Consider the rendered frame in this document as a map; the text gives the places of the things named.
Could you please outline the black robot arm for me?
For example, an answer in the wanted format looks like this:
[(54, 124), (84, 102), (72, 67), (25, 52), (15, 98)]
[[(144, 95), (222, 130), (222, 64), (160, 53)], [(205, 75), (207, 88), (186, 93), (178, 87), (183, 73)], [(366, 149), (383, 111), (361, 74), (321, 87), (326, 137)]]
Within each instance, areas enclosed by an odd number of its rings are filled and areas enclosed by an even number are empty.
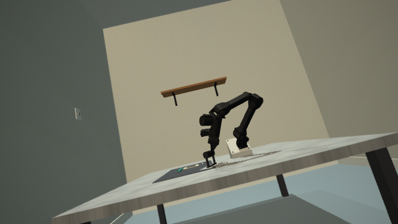
[[(200, 117), (200, 125), (220, 127), (222, 119), (225, 119), (225, 116), (230, 112), (230, 110), (246, 101), (248, 101), (248, 109), (243, 120), (241, 121), (240, 126), (234, 129), (233, 135), (237, 139), (236, 145), (239, 147), (239, 149), (248, 147), (249, 138), (246, 136), (247, 128), (255, 111), (261, 107), (264, 101), (262, 97), (255, 93), (252, 94), (245, 91), (242, 95), (239, 95), (228, 102), (218, 103), (212, 110), (209, 111), (209, 114), (203, 114), (203, 116)], [(217, 115), (215, 115), (214, 112)], [(200, 131), (200, 135), (201, 137), (211, 137), (211, 128), (202, 129)]]

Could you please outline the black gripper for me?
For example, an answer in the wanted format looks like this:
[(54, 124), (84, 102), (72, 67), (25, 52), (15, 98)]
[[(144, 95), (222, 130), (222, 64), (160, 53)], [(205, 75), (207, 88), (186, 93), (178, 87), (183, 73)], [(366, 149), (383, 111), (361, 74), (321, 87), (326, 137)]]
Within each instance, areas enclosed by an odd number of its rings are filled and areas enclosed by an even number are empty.
[(208, 144), (211, 146), (211, 152), (219, 145), (221, 127), (211, 126), (211, 137), (208, 138)]

